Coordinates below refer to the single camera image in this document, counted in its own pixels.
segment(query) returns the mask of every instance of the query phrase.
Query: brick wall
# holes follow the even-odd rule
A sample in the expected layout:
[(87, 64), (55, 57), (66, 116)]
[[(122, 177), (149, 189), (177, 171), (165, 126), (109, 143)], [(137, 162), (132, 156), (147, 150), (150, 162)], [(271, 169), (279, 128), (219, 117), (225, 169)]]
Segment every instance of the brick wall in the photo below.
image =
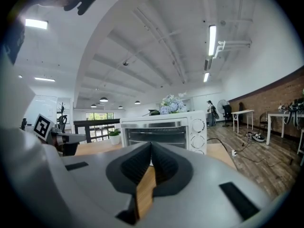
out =
[[(302, 97), (304, 89), (304, 66), (292, 74), (258, 89), (250, 94), (229, 100), (232, 112), (239, 110), (239, 103), (244, 104), (245, 109), (253, 109), (253, 125), (259, 126), (259, 117), (264, 112), (277, 111), (279, 105), (290, 104), (294, 99)], [(272, 126), (274, 131), (282, 132), (282, 118), (274, 118)], [(289, 125), (285, 126), (285, 134), (300, 137), (301, 131), (294, 127), (293, 119)]]

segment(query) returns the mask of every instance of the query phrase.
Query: oven window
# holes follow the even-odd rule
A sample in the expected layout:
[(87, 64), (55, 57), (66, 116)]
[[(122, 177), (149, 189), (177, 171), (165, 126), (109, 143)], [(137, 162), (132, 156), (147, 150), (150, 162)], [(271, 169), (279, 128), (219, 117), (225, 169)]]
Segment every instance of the oven window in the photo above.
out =
[(125, 131), (128, 145), (156, 141), (184, 149), (187, 148), (186, 127), (143, 129), (128, 128), (125, 129)]

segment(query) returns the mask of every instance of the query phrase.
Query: oven door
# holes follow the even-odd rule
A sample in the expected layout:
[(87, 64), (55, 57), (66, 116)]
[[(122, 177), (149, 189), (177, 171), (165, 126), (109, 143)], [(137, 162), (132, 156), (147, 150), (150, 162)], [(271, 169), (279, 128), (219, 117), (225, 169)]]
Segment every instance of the oven door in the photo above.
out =
[(187, 119), (122, 123), (123, 147), (160, 142), (187, 149)]

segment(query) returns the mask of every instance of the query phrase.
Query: railing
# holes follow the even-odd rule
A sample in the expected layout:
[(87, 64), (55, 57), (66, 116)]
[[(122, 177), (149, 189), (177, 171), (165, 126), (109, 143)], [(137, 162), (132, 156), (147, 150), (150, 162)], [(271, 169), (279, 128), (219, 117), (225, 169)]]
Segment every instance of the railing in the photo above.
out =
[(101, 133), (102, 133), (103, 130), (107, 130), (107, 133), (108, 133), (108, 129), (114, 128), (114, 124), (119, 123), (119, 121), (120, 121), (120, 119), (74, 121), (75, 133), (78, 134), (79, 127), (84, 127), (85, 135), (86, 135), (86, 142), (91, 143), (92, 140), (94, 140), (94, 139), (98, 139), (98, 138), (103, 139), (104, 137), (109, 136), (109, 134), (100, 135), (100, 136), (97, 136), (95, 134), (95, 136), (91, 137), (91, 134), (90, 134), (91, 131), (94, 131), (95, 133), (96, 133), (96, 131), (101, 131)]

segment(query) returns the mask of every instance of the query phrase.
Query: oven handle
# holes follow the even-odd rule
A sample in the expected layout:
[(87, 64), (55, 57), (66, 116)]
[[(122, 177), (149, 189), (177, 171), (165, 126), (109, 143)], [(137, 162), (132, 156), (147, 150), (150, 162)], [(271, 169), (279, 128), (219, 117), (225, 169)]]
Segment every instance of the oven handle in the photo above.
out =
[(121, 128), (171, 128), (181, 127), (181, 121), (166, 123), (138, 123), (138, 124), (121, 124)]

